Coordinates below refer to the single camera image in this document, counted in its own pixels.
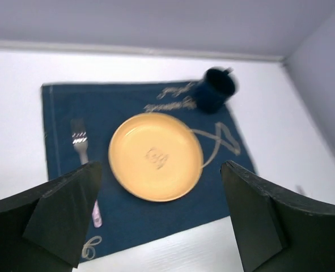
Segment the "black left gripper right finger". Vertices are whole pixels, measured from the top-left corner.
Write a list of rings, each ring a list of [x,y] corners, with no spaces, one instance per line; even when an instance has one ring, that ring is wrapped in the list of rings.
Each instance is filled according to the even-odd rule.
[[[335,205],[233,161],[220,173],[244,271],[335,271]]]

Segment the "dark blue patterned cloth napkin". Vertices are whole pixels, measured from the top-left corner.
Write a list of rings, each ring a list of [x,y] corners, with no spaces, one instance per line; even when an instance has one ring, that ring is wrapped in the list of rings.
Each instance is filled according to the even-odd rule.
[[[192,100],[193,82],[136,84],[45,84],[41,88],[48,177],[55,179],[80,166],[72,144],[74,119],[82,119],[88,158],[103,167],[98,203],[99,228],[90,226],[82,251],[86,262],[164,238],[229,215],[221,164],[233,160],[255,167],[227,108],[205,114]],[[171,202],[149,202],[128,193],[108,163],[108,146],[120,124],[142,112],[172,115],[196,134],[204,169],[195,188]]]

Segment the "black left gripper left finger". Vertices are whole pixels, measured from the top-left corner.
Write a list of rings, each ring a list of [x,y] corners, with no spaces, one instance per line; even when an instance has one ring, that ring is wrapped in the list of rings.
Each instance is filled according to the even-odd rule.
[[[0,200],[0,271],[72,271],[101,187],[91,162]]]

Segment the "dark blue cup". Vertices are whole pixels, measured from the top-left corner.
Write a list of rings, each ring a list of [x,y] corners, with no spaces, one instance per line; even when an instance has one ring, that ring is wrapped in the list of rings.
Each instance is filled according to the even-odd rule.
[[[219,111],[237,92],[237,83],[232,68],[209,68],[203,78],[193,87],[192,97],[199,110],[213,114]]]

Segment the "tan round plate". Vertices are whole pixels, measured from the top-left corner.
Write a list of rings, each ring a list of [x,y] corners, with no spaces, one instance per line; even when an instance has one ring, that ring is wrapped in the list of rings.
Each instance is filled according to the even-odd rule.
[[[203,152],[191,129],[164,113],[141,113],[123,122],[108,149],[111,171],[132,195],[168,202],[189,193],[203,170]]]

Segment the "knife with pink handle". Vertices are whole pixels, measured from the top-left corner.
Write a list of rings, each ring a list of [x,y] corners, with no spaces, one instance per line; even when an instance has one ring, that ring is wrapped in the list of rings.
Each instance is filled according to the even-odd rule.
[[[297,185],[296,187],[296,191],[299,193],[299,194],[301,194],[301,195],[305,195],[305,192],[304,192],[304,190],[303,190],[303,188],[300,186],[300,185]]]

